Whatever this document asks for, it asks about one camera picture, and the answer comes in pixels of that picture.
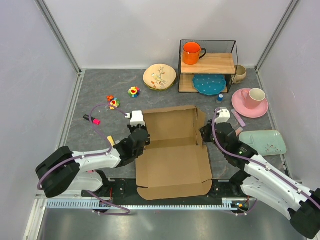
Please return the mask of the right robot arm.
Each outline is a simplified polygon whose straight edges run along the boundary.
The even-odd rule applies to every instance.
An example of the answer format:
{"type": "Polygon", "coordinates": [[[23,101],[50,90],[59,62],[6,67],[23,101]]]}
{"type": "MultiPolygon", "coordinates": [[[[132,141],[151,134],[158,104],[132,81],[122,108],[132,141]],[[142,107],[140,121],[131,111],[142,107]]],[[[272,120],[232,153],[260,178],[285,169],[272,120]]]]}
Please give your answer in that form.
{"type": "Polygon", "coordinates": [[[200,130],[205,143],[214,143],[225,159],[239,171],[230,179],[235,197],[253,197],[285,216],[307,239],[320,232],[320,190],[291,179],[254,148],[239,140],[230,123],[212,123],[200,130]]]}

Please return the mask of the brown cardboard box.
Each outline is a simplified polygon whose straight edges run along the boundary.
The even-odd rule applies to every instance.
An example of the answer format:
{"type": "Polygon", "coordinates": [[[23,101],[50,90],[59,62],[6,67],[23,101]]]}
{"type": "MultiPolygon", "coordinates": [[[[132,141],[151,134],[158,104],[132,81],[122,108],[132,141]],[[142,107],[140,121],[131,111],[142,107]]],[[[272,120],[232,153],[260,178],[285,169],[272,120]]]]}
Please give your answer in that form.
{"type": "Polygon", "coordinates": [[[194,105],[143,111],[150,144],[135,161],[138,194],[145,200],[206,195],[212,170],[200,129],[206,114],[194,105]]]}

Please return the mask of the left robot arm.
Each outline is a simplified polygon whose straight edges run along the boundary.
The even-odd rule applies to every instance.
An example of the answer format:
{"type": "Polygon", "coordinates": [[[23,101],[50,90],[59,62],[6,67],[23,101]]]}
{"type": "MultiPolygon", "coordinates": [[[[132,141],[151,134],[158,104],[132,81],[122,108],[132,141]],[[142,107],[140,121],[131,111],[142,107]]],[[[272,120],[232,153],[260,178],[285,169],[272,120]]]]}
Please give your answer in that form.
{"type": "Polygon", "coordinates": [[[144,153],[151,143],[145,125],[127,126],[130,135],[107,149],[96,151],[71,151],[68,146],[58,148],[35,169],[39,179],[37,188],[47,198],[66,191],[89,190],[99,197],[106,196],[110,185],[97,173],[100,169],[116,169],[131,164],[144,153]]]}

